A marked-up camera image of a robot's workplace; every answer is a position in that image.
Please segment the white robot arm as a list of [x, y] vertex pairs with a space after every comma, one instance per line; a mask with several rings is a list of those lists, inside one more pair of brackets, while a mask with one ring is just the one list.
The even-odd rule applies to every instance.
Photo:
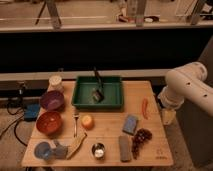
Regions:
[[166, 85], [158, 95], [162, 104], [162, 121], [170, 125], [185, 99], [213, 116], [213, 87], [205, 83], [208, 72], [201, 62], [173, 68], [165, 75]]

